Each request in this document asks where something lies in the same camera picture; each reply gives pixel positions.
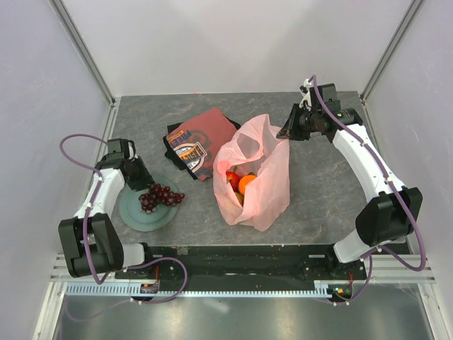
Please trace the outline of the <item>dark red grape bunch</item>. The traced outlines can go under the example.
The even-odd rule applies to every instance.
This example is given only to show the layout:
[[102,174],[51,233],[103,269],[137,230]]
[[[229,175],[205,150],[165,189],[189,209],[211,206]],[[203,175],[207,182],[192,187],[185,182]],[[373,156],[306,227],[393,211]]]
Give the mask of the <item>dark red grape bunch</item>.
[[155,183],[149,186],[148,191],[141,194],[138,200],[142,211],[146,214],[151,214],[157,211],[159,205],[175,207],[182,203],[184,198],[184,193],[172,191],[169,186],[162,186],[159,183]]

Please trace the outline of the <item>pink plastic bag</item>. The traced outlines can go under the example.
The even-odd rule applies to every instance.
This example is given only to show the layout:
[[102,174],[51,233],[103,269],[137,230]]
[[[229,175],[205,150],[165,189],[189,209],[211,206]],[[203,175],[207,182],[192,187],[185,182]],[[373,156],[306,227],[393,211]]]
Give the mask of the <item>pink plastic bag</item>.
[[[268,114],[245,122],[224,144],[213,163],[213,189],[220,213],[229,225],[247,225],[266,231],[290,203],[289,141],[277,139],[279,127]],[[227,172],[256,175],[240,203],[227,181]]]

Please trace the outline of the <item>orange fruit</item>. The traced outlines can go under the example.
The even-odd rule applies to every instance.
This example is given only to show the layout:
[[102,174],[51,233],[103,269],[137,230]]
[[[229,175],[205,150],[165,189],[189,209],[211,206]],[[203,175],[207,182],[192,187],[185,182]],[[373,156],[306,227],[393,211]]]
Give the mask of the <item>orange fruit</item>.
[[238,190],[241,195],[245,195],[247,185],[256,179],[255,174],[248,174],[243,176],[238,184]]

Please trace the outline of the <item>red apple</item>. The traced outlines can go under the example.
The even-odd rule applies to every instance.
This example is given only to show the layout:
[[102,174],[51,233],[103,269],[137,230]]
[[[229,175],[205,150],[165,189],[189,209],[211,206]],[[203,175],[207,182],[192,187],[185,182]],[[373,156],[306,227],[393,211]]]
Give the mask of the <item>red apple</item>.
[[237,191],[239,189],[239,182],[241,180],[239,175],[233,171],[227,171],[226,177],[227,182],[231,185],[233,190]]

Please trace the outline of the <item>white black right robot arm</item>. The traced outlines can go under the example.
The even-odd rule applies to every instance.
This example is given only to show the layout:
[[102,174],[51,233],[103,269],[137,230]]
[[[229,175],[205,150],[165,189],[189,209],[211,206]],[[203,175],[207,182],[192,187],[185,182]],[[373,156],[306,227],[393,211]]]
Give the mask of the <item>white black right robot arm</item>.
[[300,87],[302,100],[293,105],[278,139],[305,141],[320,133],[345,157],[356,175],[367,204],[355,219],[355,230],[333,245],[324,261],[326,274],[342,278],[350,262],[365,259],[375,251],[391,253],[387,244],[414,234],[420,250],[420,265],[403,265],[413,271],[425,267],[426,255],[416,224],[423,196],[409,188],[386,165],[372,144],[366,127],[353,108],[342,108],[334,84],[319,85],[312,76]]

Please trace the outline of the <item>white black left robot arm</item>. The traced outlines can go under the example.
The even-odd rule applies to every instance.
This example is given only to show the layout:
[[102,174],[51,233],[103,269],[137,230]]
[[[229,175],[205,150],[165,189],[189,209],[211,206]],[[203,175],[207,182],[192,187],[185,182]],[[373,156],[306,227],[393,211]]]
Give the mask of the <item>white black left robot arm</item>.
[[[107,146],[107,154],[94,166],[70,157],[64,143],[71,138],[87,137]],[[110,273],[131,268],[139,278],[149,278],[155,261],[146,254],[144,243],[122,245],[111,215],[117,198],[126,186],[138,192],[154,182],[132,140],[102,140],[88,134],[64,137],[60,152],[73,164],[92,172],[91,187],[73,217],[58,226],[59,239],[69,274],[74,278],[90,276],[101,285]]]

